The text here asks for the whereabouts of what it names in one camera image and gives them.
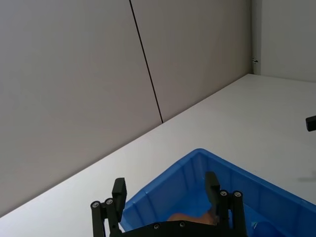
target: gray wall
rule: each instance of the gray wall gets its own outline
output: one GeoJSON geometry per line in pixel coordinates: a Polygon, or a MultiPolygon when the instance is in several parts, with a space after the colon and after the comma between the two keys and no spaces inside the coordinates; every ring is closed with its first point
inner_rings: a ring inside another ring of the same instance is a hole
{"type": "Polygon", "coordinates": [[[160,124],[128,1],[0,3],[0,215],[160,124]]]}
{"type": "Polygon", "coordinates": [[[316,81],[316,1],[261,2],[261,74],[316,81]]]}
{"type": "Polygon", "coordinates": [[[164,120],[250,72],[250,0],[132,2],[164,120]]]}
{"type": "MultiPolygon", "coordinates": [[[[164,120],[250,71],[250,0],[133,0],[164,120]]],[[[127,0],[0,3],[0,215],[161,124],[127,0]]]]}

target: screw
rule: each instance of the screw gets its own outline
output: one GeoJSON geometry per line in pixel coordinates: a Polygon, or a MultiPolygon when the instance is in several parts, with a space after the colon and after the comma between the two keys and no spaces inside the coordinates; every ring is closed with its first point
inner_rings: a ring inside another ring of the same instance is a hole
{"type": "Polygon", "coordinates": [[[221,193],[222,196],[226,196],[227,195],[227,192],[225,192],[225,191],[221,191],[220,193],[221,193]]]}
{"type": "Polygon", "coordinates": [[[109,199],[109,200],[107,200],[107,205],[111,205],[112,203],[113,203],[113,200],[112,199],[109,199]]]}
{"type": "Polygon", "coordinates": [[[92,204],[92,207],[96,208],[99,205],[99,203],[96,201],[92,204]]]}
{"type": "Polygon", "coordinates": [[[235,192],[234,195],[235,195],[236,197],[241,197],[241,193],[240,193],[240,192],[235,192]]]}

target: blue plastic bin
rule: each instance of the blue plastic bin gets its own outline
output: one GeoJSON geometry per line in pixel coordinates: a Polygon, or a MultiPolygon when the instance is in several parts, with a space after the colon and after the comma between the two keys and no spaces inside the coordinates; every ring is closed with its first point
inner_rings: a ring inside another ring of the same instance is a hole
{"type": "Polygon", "coordinates": [[[196,149],[177,161],[142,188],[125,206],[121,225],[125,231],[166,221],[173,213],[200,216],[210,209],[204,184],[205,173],[214,171],[221,189],[243,192],[247,233],[261,236],[265,224],[274,236],[316,237],[316,206],[219,158],[196,149]]]}

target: brown object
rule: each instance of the brown object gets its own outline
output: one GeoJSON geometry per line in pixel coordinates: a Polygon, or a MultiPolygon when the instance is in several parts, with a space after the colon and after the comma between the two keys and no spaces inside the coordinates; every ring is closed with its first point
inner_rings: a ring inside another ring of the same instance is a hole
{"type": "Polygon", "coordinates": [[[206,212],[200,217],[192,217],[182,213],[175,213],[169,217],[168,221],[191,221],[196,223],[202,223],[207,225],[216,225],[216,218],[212,214],[211,210],[206,212]]]}

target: table surface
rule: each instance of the table surface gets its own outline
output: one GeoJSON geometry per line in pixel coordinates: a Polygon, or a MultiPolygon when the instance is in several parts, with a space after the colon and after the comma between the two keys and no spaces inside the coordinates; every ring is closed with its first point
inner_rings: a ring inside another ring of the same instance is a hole
{"type": "Polygon", "coordinates": [[[0,218],[2,237],[91,237],[90,203],[125,177],[127,198],[194,150],[316,204],[316,83],[246,75],[0,218]]]}

